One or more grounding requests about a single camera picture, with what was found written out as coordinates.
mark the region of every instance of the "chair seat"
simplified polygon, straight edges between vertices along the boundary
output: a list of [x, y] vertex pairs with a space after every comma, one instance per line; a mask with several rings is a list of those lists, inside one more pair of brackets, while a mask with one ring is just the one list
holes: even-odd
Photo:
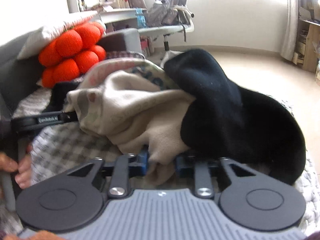
[[[191, 32], [191, 27], [189, 25], [184, 25], [186, 28], [186, 32]], [[182, 25], [170, 25], [170, 26], [161, 26], [161, 27], [150, 27], [150, 28], [141, 28], [138, 29], [140, 35], [144, 36], [159, 36], [159, 35], [167, 35], [176, 32], [183, 31]]]

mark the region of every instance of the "white quilted blanket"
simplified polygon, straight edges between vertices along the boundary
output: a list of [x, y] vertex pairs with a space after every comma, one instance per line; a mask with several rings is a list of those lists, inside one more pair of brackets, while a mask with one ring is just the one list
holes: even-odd
[[[40, 88], [20, 102], [15, 117], [40, 113], [48, 104], [51, 91]], [[292, 113], [292, 107], [286, 101], [278, 100]], [[107, 161], [114, 160], [119, 150], [107, 138], [96, 138], [87, 135], [79, 129], [78, 124], [69, 123], [60, 126], [47, 127], [33, 141], [33, 182], [39, 182], [66, 169], [96, 156]], [[295, 187], [303, 194], [307, 209], [301, 221], [300, 228], [307, 236], [320, 230], [320, 185], [310, 153], [306, 152], [307, 162], [301, 177]], [[134, 187], [150, 188], [144, 182]], [[170, 181], [165, 187], [185, 187], [186, 181]], [[21, 224], [16, 214], [9, 213], [4, 205], [0, 206], [1, 226], [6, 232], [17, 232]]]

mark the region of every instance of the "beige floor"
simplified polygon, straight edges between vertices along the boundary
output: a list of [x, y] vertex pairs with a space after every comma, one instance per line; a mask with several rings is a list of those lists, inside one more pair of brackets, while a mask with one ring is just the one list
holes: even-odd
[[306, 145], [320, 174], [320, 86], [314, 73], [278, 57], [212, 52], [227, 76], [239, 85], [285, 99], [293, 105]]

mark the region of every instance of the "beige fleece fabric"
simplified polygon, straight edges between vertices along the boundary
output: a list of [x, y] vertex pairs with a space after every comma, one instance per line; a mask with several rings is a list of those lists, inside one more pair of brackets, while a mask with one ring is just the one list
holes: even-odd
[[160, 87], [138, 74], [117, 71], [95, 88], [68, 93], [80, 128], [107, 136], [124, 154], [149, 145], [146, 179], [159, 185], [174, 173], [176, 155], [188, 147], [180, 138], [182, 119], [195, 98], [179, 89]]

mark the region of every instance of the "metal bolt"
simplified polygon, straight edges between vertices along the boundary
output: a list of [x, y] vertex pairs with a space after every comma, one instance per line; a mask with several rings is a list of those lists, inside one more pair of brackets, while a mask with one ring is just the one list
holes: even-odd
[[207, 187], [201, 187], [197, 190], [197, 193], [201, 197], [208, 197], [212, 195], [212, 190]]
[[164, 191], [161, 191], [161, 192], [158, 193], [158, 195], [159, 195], [160, 197], [164, 197], [165, 195], [167, 195], [167, 193], [165, 193]]
[[122, 196], [125, 193], [125, 190], [121, 187], [113, 187], [109, 190], [109, 193], [113, 196]]

